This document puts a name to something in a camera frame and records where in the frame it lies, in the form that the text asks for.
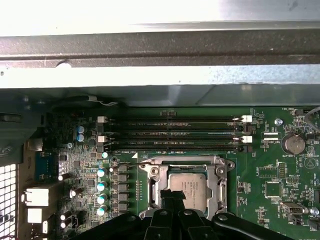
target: connector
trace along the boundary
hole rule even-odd
[[[106,116],[98,116],[97,117],[97,123],[99,124],[105,124],[108,122],[108,118]]]

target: white connector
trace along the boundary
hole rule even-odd
[[[96,121],[99,124],[104,124],[108,122],[108,118],[106,116],[98,116]]]
[[[252,123],[252,115],[243,115],[241,118],[243,123]]]
[[[106,143],[107,141],[107,136],[98,136],[98,143]]]
[[[252,143],[252,136],[242,136],[242,142],[245,144],[251,144]]]

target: chip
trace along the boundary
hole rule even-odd
[[[67,155],[60,155],[59,161],[67,161]]]
[[[128,211],[128,204],[127,203],[119,203],[118,210],[119,210],[119,212]]]
[[[128,190],[128,184],[119,184],[118,190],[121,191],[127,191]]]
[[[88,180],[88,186],[94,186],[95,185],[95,180],[93,180],[93,179],[89,179]]]
[[[97,146],[96,151],[98,153],[103,153],[105,151],[105,147],[104,146]]]
[[[127,193],[119,193],[118,200],[119,201],[128,201],[128,194]]]
[[[80,161],[73,161],[73,166],[74,166],[75,168],[80,167]]]
[[[98,126],[98,133],[103,133],[104,132],[104,126],[99,125]]]
[[[91,226],[93,227],[93,228],[95,228],[96,226],[98,226],[99,225],[99,222],[98,221],[91,221]]]
[[[127,174],[119,174],[118,175],[118,181],[119,182],[126,182],[128,180],[128,175]]]
[[[94,139],[90,139],[89,141],[88,141],[88,145],[89,146],[95,146],[96,145],[96,141],[94,140]]]
[[[128,171],[128,167],[126,165],[120,165],[118,167],[118,171],[119,172],[127,172]]]
[[[265,197],[268,198],[280,198],[281,187],[279,182],[267,181],[265,182]]]
[[[172,191],[183,191],[183,200],[186,209],[199,209],[206,211],[206,176],[203,173],[172,173],[168,179]]]

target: screw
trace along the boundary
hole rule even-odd
[[[156,167],[151,168],[151,173],[158,174],[158,168],[156,168]]]
[[[276,126],[281,126],[282,124],[284,124],[284,121],[283,121],[282,119],[280,119],[280,118],[276,118],[276,119],[274,120],[274,124],[275,124]]]
[[[163,210],[163,211],[160,212],[160,215],[161,215],[161,216],[165,216],[165,215],[167,215],[167,214],[168,214],[168,212],[167,212],[166,210]]]
[[[133,222],[134,220],[136,220],[136,217],[135,216],[129,216],[126,220],[128,222]]]
[[[219,168],[219,169],[217,170],[217,172],[218,172],[218,174],[223,174],[225,171],[224,171],[222,168]]]
[[[218,216],[218,219],[219,219],[220,221],[226,221],[226,220],[228,220],[227,216],[225,216],[225,215],[220,215],[220,216]]]
[[[192,211],[190,211],[190,210],[185,210],[183,213],[184,213],[184,215],[189,216],[189,215],[192,214]]]
[[[312,208],[310,209],[310,213],[311,213],[312,215],[314,215],[314,216],[318,216],[318,215],[320,214],[320,211],[319,211],[318,208],[312,207]]]

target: black connector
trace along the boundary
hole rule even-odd
[[[301,215],[290,214],[289,220],[293,222],[294,225],[302,226],[304,224]]]
[[[318,218],[308,219],[308,225],[311,228],[319,231],[320,230],[320,219],[318,219]]]

